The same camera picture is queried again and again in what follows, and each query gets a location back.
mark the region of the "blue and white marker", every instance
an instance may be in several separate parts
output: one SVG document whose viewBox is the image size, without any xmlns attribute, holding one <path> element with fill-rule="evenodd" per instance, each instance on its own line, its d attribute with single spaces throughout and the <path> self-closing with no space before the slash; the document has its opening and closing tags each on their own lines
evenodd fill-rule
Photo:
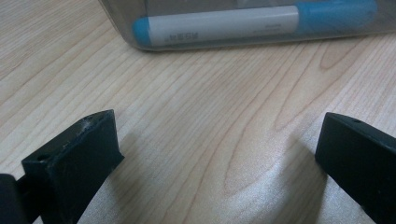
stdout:
<svg viewBox="0 0 396 224">
<path fill-rule="evenodd" d="M 143 47 L 265 35 L 340 34 L 363 28 L 374 20 L 376 11 L 375 0 L 299 2 L 285 7 L 144 17 L 132 29 Z"/>
</svg>

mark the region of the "wood grain pattern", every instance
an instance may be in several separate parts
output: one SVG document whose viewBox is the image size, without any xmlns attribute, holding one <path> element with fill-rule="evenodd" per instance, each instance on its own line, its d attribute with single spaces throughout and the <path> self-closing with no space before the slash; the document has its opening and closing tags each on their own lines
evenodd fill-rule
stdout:
<svg viewBox="0 0 396 224">
<path fill-rule="evenodd" d="M 115 109 L 126 159 L 80 223 L 372 223 L 314 153 L 327 111 L 396 135 L 396 35 L 150 53 L 95 0 L 0 15 L 2 173 Z"/>
</svg>

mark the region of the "blue marker end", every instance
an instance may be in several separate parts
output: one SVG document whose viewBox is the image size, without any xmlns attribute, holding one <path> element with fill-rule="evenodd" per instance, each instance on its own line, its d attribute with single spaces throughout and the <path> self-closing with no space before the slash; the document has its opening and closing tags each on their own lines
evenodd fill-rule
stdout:
<svg viewBox="0 0 396 224">
<path fill-rule="evenodd" d="M 299 2 L 297 34 L 340 34 L 364 28 L 374 20 L 377 12 L 375 0 L 331 0 Z"/>
<path fill-rule="evenodd" d="M 144 47 L 150 47 L 151 41 L 149 39 L 149 18 L 140 18 L 132 25 L 134 39 L 137 44 Z"/>
</svg>

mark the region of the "marker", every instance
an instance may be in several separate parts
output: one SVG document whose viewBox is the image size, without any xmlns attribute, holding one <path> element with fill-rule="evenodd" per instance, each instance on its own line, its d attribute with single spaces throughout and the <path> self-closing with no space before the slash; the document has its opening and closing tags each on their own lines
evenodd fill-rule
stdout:
<svg viewBox="0 0 396 224">
<path fill-rule="evenodd" d="M 171 46 L 265 35 L 341 34 L 374 20 L 375 0 L 299 2 L 294 6 L 245 8 L 140 18 L 132 26 L 143 47 Z"/>
</svg>

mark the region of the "plastic container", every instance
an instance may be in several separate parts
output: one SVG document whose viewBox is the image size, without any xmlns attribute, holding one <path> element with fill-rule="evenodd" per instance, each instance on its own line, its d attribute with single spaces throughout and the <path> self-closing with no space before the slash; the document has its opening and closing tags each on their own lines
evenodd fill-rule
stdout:
<svg viewBox="0 0 396 224">
<path fill-rule="evenodd" d="M 396 31 L 396 0 L 100 0 L 139 49 L 196 49 Z"/>
</svg>

